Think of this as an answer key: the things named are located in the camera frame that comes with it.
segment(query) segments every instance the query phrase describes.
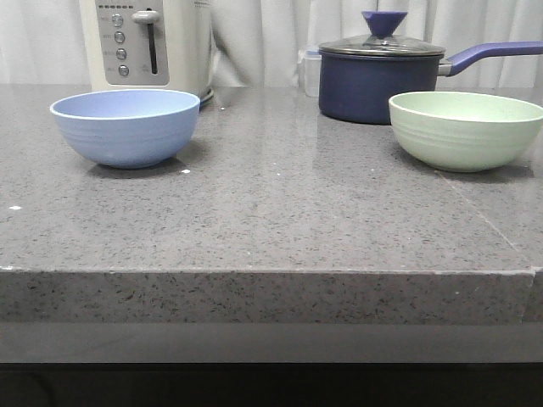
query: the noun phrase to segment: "bowl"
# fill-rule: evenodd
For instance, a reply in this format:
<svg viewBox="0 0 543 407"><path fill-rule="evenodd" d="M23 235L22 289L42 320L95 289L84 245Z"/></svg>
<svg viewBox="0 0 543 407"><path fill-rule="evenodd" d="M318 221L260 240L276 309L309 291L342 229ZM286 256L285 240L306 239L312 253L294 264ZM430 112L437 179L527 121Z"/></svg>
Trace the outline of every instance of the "bowl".
<svg viewBox="0 0 543 407"><path fill-rule="evenodd" d="M439 170L475 172L522 154L543 124L543 108L469 92L408 92L389 99L398 143Z"/></svg>
<svg viewBox="0 0 543 407"><path fill-rule="evenodd" d="M149 167L175 155L194 132L200 100L165 89L91 92L49 110L66 142L83 157L123 169Z"/></svg>

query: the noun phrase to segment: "lid knob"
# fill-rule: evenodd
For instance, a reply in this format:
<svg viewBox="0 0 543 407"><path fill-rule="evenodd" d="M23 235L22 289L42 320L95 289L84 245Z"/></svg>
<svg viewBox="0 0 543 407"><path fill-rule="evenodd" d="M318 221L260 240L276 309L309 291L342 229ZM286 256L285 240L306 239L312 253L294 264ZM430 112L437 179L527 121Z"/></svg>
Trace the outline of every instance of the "lid knob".
<svg viewBox="0 0 543 407"><path fill-rule="evenodd" d="M401 21L406 17L405 11L362 11L372 35L377 38L392 36Z"/></svg>

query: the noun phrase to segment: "navy blue saucepan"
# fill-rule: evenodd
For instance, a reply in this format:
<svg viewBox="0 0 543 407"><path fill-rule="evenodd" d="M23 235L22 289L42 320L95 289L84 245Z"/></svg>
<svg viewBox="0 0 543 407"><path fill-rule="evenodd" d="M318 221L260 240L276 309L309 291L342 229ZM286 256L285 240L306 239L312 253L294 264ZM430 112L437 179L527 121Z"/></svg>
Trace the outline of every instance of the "navy blue saucepan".
<svg viewBox="0 0 543 407"><path fill-rule="evenodd" d="M319 46L319 108L340 120L389 124L388 101L398 93L433 91L438 75L456 75L482 58L543 53L543 42L497 42L477 45L444 59L443 47L393 36L406 13L362 14L371 35Z"/></svg>

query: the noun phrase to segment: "blue bowl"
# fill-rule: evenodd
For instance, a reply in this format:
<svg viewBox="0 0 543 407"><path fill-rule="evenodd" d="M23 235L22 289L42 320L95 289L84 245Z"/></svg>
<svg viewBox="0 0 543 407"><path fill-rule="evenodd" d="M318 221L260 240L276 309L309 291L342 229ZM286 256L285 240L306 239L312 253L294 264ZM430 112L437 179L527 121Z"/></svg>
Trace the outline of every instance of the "blue bowl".
<svg viewBox="0 0 543 407"><path fill-rule="evenodd" d="M143 168L175 155L194 133L200 99L165 89L92 92L51 105L67 143L83 157Z"/></svg>

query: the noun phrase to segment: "gray granite countertop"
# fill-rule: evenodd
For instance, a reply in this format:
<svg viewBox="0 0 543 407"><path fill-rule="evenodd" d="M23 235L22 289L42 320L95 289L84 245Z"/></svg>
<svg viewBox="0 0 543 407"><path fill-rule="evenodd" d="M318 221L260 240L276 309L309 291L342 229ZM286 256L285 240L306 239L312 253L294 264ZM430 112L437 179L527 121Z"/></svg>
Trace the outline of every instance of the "gray granite countertop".
<svg viewBox="0 0 543 407"><path fill-rule="evenodd" d="M541 135L446 173L297 89L225 88L176 157L116 170L48 112L87 90L0 86L0 321L543 321Z"/></svg>

